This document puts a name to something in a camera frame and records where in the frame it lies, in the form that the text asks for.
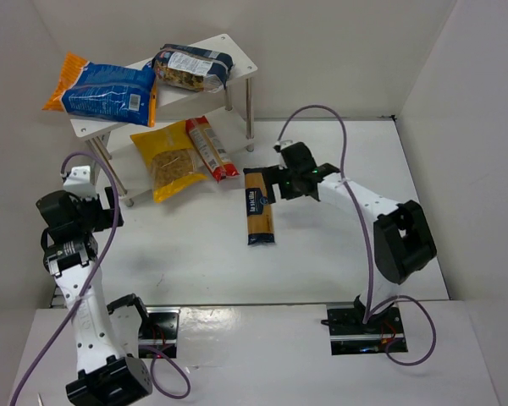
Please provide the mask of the dark blue spaghetti packet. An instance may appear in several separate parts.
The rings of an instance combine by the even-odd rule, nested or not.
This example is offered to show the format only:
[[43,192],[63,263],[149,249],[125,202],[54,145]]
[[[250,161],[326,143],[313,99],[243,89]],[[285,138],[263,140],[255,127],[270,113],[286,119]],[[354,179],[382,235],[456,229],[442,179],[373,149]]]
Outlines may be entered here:
[[249,245],[275,242],[273,213],[261,168],[245,168],[246,221]]

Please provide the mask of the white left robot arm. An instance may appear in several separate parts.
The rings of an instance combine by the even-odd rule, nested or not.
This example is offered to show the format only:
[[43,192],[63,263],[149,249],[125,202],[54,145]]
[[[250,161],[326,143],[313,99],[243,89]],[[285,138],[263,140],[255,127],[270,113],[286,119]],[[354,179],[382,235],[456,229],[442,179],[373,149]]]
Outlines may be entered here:
[[131,405],[152,393],[138,355],[138,331],[148,319],[135,294],[106,303],[97,232],[123,226],[111,188],[109,207],[98,195],[81,198],[65,190],[40,198],[36,207],[47,224],[41,236],[43,263],[73,311],[77,377],[65,387],[73,405]]

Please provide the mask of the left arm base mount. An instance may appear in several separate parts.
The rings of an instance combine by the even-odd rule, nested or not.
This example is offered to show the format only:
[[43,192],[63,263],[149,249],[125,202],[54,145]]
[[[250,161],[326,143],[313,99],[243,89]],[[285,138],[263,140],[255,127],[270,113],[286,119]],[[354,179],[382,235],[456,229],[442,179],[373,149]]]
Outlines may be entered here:
[[141,359],[160,358],[145,347],[156,348],[170,359],[177,356],[179,335],[179,307],[149,306],[148,321],[144,322],[138,333],[138,352]]

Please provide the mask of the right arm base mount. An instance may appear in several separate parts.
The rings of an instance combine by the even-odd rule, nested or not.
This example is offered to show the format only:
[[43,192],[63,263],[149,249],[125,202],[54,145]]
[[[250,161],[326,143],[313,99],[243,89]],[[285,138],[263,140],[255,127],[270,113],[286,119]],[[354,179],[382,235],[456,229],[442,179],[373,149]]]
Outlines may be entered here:
[[321,324],[329,330],[331,354],[359,355],[406,353],[408,351],[399,308],[394,305],[362,323],[360,311],[352,303],[326,307]]

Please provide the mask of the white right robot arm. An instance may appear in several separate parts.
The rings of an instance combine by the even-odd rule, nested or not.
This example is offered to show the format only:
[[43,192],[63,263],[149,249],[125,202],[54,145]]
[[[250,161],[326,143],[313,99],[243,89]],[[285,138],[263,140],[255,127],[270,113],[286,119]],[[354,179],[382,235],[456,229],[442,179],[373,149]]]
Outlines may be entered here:
[[279,141],[273,147],[279,164],[263,170],[269,201],[311,197],[358,216],[367,251],[367,287],[357,297],[362,322],[385,312],[399,297],[400,286],[437,255],[437,248],[421,205],[401,203],[346,178],[330,163],[318,165],[302,142]]

